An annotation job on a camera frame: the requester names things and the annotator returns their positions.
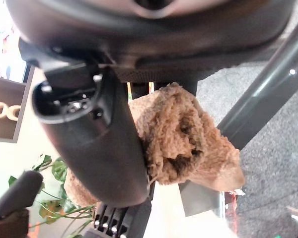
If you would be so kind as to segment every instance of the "brown towel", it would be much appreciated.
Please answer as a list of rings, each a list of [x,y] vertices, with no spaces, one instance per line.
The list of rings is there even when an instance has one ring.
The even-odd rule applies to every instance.
[[[94,205],[98,202],[70,169],[68,169],[66,174],[64,189],[69,199],[81,207]]]
[[[218,191],[244,184],[239,150],[221,136],[196,98],[177,83],[129,103],[152,180],[186,180]]]

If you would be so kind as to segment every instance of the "floor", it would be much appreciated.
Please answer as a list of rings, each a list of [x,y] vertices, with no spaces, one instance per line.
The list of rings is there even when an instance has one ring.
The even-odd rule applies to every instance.
[[[297,22],[298,2],[282,37]],[[197,98],[216,124],[265,64],[223,69],[199,82]],[[246,195],[239,197],[236,210],[238,236],[298,237],[298,223],[286,208],[298,208],[298,92],[241,151],[241,165],[246,176]]]

